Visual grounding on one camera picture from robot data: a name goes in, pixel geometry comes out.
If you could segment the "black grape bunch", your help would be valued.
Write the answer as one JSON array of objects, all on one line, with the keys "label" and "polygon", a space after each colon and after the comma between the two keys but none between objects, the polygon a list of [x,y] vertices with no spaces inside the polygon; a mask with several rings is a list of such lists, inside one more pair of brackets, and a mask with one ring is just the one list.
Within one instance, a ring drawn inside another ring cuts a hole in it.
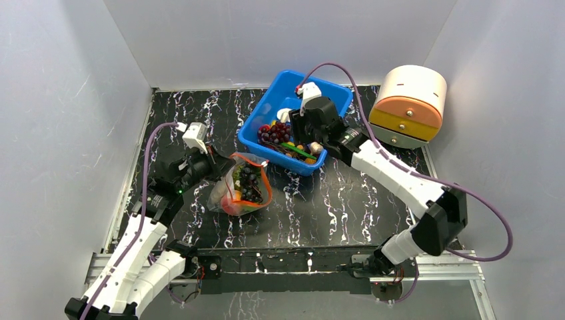
[{"label": "black grape bunch", "polygon": [[259,204],[263,201],[263,195],[259,187],[260,169],[252,165],[243,165],[239,191],[241,200]]}]

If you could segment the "round drawer cabinet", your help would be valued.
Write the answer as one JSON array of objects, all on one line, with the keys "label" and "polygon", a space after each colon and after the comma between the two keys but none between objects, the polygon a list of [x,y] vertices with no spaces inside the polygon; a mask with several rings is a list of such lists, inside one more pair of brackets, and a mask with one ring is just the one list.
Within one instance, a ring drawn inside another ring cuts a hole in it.
[{"label": "round drawer cabinet", "polygon": [[402,65],[387,73],[368,122],[375,137],[403,148],[423,147],[442,127],[448,85],[435,70]]}]

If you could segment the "toy peach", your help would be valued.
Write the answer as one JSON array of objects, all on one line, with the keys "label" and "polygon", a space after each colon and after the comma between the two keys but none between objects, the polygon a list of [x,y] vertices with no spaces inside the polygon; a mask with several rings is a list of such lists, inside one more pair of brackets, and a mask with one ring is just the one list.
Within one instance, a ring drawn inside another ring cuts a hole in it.
[{"label": "toy peach", "polygon": [[241,204],[234,200],[230,195],[224,195],[220,202],[221,209],[228,215],[240,216],[242,213]]}]

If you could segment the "toy garlic bulb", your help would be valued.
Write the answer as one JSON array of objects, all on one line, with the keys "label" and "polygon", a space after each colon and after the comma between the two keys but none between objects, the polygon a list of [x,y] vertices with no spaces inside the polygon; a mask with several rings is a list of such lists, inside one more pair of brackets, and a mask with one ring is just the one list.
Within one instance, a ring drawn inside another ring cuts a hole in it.
[{"label": "toy garlic bulb", "polygon": [[314,155],[314,156],[318,156],[319,154],[322,153],[322,151],[324,150],[324,147],[317,142],[312,142],[308,145],[309,150],[310,150],[310,154]]}]

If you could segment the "clear zip top bag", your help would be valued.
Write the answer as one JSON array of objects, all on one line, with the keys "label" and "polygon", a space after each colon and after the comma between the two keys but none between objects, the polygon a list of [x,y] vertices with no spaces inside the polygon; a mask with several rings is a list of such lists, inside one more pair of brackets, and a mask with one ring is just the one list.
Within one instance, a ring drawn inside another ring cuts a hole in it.
[{"label": "clear zip top bag", "polygon": [[241,216],[266,207],[273,196],[266,173],[269,160],[252,153],[233,153],[230,159],[235,163],[215,183],[207,209]]}]

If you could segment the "green toy chili pepper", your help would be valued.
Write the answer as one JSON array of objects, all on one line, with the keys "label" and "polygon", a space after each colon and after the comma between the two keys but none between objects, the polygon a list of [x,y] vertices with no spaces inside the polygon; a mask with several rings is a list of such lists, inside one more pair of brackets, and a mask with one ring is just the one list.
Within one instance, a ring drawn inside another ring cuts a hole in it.
[{"label": "green toy chili pepper", "polygon": [[310,153],[307,153],[303,149],[300,149],[300,148],[298,148],[294,145],[291,145],[289,143],[281,143],[281,147],[284,150],[283,153],[286,156],[291,157],[293,159],[300,159],[301,161],[303,161],[305,163],[313,164],[318,159],[314,155],[311,155]]}]

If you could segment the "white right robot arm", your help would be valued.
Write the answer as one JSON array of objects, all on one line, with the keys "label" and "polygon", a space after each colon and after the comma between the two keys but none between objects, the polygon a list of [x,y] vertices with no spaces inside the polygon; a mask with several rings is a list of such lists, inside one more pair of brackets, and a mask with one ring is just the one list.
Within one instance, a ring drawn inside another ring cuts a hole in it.
[{"label": "white right robot arm", "polygon": [[373,178],[416,216],[408,229],[387,238],[370,255],[353,255],[341,266],[353,277],[394,275],[407,259],[439,256],[466,227],[466,195],[453,187],[419,177],[417,171],[377,147],[360,127],[346,124],[328,97],[308,101],[289,113],[295,141],[320,143],[333,158]]}]

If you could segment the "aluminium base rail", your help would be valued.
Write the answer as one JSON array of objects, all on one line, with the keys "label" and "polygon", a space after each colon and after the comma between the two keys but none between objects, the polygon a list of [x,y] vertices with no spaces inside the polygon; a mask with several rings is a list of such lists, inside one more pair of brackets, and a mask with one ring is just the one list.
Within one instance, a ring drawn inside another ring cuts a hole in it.
[{"label": "aluminium base rail", "polygon": [[451,253],[420,255],[395,267],[388,275],[348,269],[372,253],[369,246],[275,247],[201,249],[205,295],[244,291],[314,292],[348,291],[369,294],[376,284],[402,284],[414,280],[482,281],[477,262]]}]

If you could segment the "white toy mushroom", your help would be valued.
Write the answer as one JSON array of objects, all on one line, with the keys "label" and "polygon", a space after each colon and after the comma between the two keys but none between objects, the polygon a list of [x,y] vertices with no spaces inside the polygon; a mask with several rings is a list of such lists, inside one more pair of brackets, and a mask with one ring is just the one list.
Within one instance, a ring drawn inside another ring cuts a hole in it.
[{"label": "white toy mushroom", "polygon": [[283,108],[277,111],[277,119],[281,123],[289,123],[290,122],[290,112],[292,109]]}]

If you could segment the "dark red grape bunch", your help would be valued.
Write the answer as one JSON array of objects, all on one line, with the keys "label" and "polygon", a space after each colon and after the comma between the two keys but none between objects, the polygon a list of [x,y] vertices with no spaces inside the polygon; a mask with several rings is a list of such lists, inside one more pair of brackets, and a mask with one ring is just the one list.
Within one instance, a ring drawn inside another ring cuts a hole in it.
[{"label": "dark red grape bunch", "polygon": [[257,131],[258,143],[288,143],[292,139],[292,130],[289,123],[275,122],[272,125],[263,125]]}]

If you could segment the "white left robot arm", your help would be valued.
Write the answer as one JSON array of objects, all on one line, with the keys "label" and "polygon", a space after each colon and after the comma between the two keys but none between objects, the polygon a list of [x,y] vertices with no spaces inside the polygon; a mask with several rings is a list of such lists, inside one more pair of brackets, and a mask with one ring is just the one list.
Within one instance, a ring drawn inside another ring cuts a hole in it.
[{"label": "white left robot arm", "polygon": [[126,231],[100,275],[83,296],[65,306],[69,319],[138,319],[151,301],[175,278],[200,281],[218,257],[199,257],[198,249],[174,240],[147,269],[154,246],[165,235],[184,204],[185,191],[202,181],[220,181],[235,164],[233,157],[207,146],[193,147],[165,163],[149,178],[144,156],[141,200],[133,207]]}]

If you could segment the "toy pineapple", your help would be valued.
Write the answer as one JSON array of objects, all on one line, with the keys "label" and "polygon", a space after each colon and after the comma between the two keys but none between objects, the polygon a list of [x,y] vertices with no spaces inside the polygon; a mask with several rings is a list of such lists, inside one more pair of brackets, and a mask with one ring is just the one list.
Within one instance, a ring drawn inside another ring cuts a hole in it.
[{"label": "toy pineapple", "polygon": [[242,170],[242,168],[243,168],[243,165],[235,165],[233,167],[232,178],[233,178],[234,183],[241,180],[241,170]]}]

